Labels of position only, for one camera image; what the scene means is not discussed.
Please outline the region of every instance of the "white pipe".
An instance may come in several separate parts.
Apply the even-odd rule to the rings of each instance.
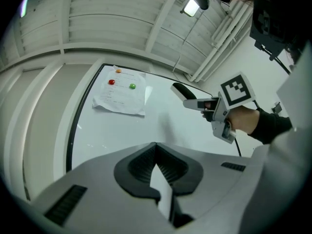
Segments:
[[[228,29],[233,19],[236,17],[240,8],[242,8],[243,2],[239,1],[234,7],[233,11],[228,15],[228,20],[225,23],[224,27],[219,31],[219,33],[215,36],[214,41],[218,42],[223,36],[224,32]]]
[[[231,25],[229,26],[229,28],[225,31],[224,35],[221,37],[220,41],[216,44],[216,46],[213,48],[213,50],[209,53],[209,55],[207,56],[207,58],[203,61],[203,63],[201,64],[201,66],[199,67],[199,69],[197,69],[197,71],[195,72],[195,74],[192,76],[192,78],[188,78],[189,81],[194,81],[197,76],[201,73],[201,71],[203,71],[203,69],[206,67],[206,65],[210,62],[210,60],[214,57],[215,53],[218,51],[219,47],[223,44],[223,42],[225,41],[225,39],[229,36],[229,34],[231,33],[231,31],[234,29],[234,27],[237,25],[237,23],[239,22],[239,20],[241,19],[241,17],[243,16],[244,12],[247,10],[248,8],[248,4],[244,4],[242,9],[239,11],[239,13],[237,14],[237,16],[234,18],[234,20],[232,21]]]
[[[217,41],[216,38],[217,36],[220,35],[220,31],[222,31],[224,33],[224,31],[226,31],[226,29],[229,27],[232,19],[237,15],[239,9],[241,8],[241,5],[242,2],[237,2],[235,5],[234,5],[234,8],[233,8],[233,11],[231,13],[229,13],[225,18],[224,20],[222,21],[222,23],[220,24],[220,26],[216,29],[216,31],[214,32],[213,36],[211,37],[211,39],[213,41]]]
[[[216,37],[214,38],[215,42],[219,42],[219,40],[221,39],[221,37],[223,36],[224,32],[229,28],[231,22],[233,21],[233,19],[228,16],[228,20],[226,21],[226,23],[224,24],[223,28],[219,31],[219,33],[216,35]]]
[[[219,34],[220,30],[224,27],[224,24],[228,21],[229,18],[230,18],[230,16],[226,15],[226,17],[223,19],[222,23],[219,25],[219,27],[217,27],[217,29],[213,33],[213,35],[211,37],[212,40],[214,40],[216,35]]]
[[[212,67],[212,65],[215,63],[215,61],[220,57],[220,55],[224,52],[224,50],[229,46],[230,42],[235,38],[237,33],[240,31],[241,27],[245,24],[245,22],[248,20],[250,14],[252,13],[253,8],[249,7],[248,10],[245,12],[242,19],[239,21],[235,29],[232,31],[232,33],[229,35],[227,40],[224,42],[222,47],[219,49],[218,53],[214,55],[214,57],[209,62],[208,66],[201,72],[201,74],[196,78],[195,82],[199,82],[200,79],[207,73],[207,71]]]
[[[218,66],[204,79],[204,81],[206,81],[210,76],[212,76],[212,74],[222,65],[222,63],[224,63],[224,61],[229,57],[229,55],[234,51],[234,49],[239,45],[239,43],[245,38],[245,36],[250,32],[251,26],[248,27],[244,34],[242,35],[242,37],[236,41],[235,45],[233,46],[233,48],[229,51],[229,53],[224,57],[224,59],[218,64]]]
[[[236,6],[238,3],[239,3],[238,0],[232,0],[232,1],[230,2],[230,7],[232,7],[232,8],[234,9],[235,6]]]
[[[184,76],[185,76],[188,80],[191,79],[191,75],[188,74],[188,73],[184,73]]]

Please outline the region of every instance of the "hand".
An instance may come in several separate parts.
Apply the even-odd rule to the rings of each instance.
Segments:
[[[210,108],[211,103],[206,102],[205,107]],[[252,134],[257,127],[260,117],[258,110],[253,110],[244,106],[236,107],[230,110],[228,120],[231,123],[232,129],[242,130],[247,134]]]

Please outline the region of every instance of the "white ceiling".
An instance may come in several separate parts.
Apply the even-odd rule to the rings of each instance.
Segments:
[[[122,48],[171,66],[181,53],[177,68],[192,75],[211,52],[211,36],[226,13],[218,0],[210,0],[208,10],[190,18],[180,13],[187,0],[172,1],[167,11],[166,2],[170,0],[29,0],[26,16],[16,16],[3,39],[2,67],[55,50]],[[161,27],[156,39],[150,39],[149,51],[157,23]]]

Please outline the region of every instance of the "white table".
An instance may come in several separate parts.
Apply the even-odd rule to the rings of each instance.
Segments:
[[[99,93],[105,80],[104,69],[91,82],[91,89],[78,108],[81,112],[74,119],[69,138],[67,170],[97,156],[149,142],[166,142],[208,153],[238,156],[235,143],[230,145],[214,137],[211,124],[199,111],[183,107],[182,101],[170,89],[176,81],[168,78],[146,74],[147,89],[152,92],[145,105],[145,117],[93,108],[93,96]],[[187,87],[197,98],[211,97],[199,89]]]

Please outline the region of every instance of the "black sleeve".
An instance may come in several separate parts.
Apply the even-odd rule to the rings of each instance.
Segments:
[[[258,109],[260,112],[259,122],[254,132],[249,135],[263,144],[269,144],[279,134],[292,128],[289,118],[281,117],[278,114],[269,114]]]

